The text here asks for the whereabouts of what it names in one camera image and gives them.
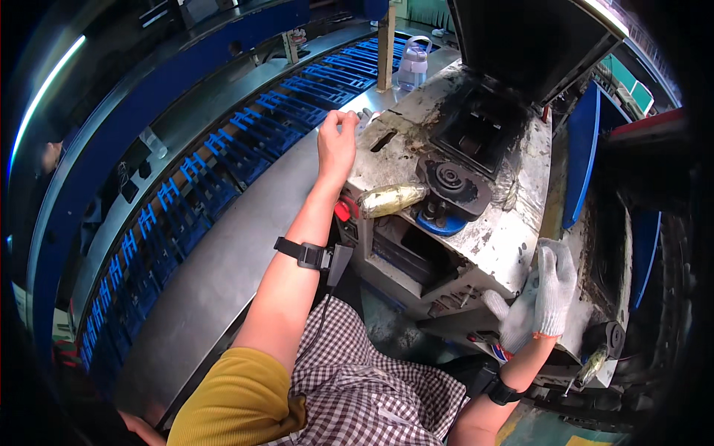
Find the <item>oval hole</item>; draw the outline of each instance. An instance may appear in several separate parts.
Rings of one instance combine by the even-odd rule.
[[[380,150],[382,150],[382,148],[384,146],[389,144],[389,141],[392,141],[392,138],[394,138],[396,136],[396,134],[397,134],[397,132],[391,131],[391,132],[387,133],[385,136],[382,136],[382,139],[377,141],[377,144],[375,144],[374,147],[370,149],[370,151],[372,151],[374,153],[379,152]]]

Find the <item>bottle handle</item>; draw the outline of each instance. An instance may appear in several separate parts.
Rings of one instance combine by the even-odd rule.
[[[417,40],[426,40],[427,42],[429,42],[429,45],[426,46],[426,55],[427,57],[429,56],[429,51],[431,51],[431,39],[427,36],[414,36],[410,37],[409,40],[407,40],[404,44],[404,49],[402,50],[402,59],[404,59],[404,57],[406,56],[406,49],[409,48],[409,45],[411,45],[413,42],[416,42]]]

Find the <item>blue round base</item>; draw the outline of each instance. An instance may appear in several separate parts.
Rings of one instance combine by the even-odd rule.
[[[458,217],[447,216],[446,225],[443,228],[440,228],[436,225],[434,220],[426,220],[423,212],[419,212],[419,215],[416,217],[416,222],[427,231],[436,235],[442,235],[444,237],[456,234],[458,231],[464,229],[466,227],[466,223],[468,223],[468,221],[461,220]]]

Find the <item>blue conveyor rack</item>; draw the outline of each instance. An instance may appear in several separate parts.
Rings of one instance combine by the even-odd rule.
[[[405,42],[395,38],[394,71]],[[84,368],[106,399],[161,291],[211,226],[329,110],[346,105],[376,79],[376,38],[318,58],[241,104],[228,119],[235,131],[224,123],[210,132],[203,148],[185,156],[145,197],[136,224],[108,255],[78,335]]]

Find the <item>checkered apron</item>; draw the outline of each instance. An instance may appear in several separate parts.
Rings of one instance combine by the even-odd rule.
[[[326,301],[308,317],[298,357],[317,334]],[[357,312],[333,298],[288,394],[305,395],[307,426],[268,445],[442,445],[465,392],[441,370],[379,353]]]

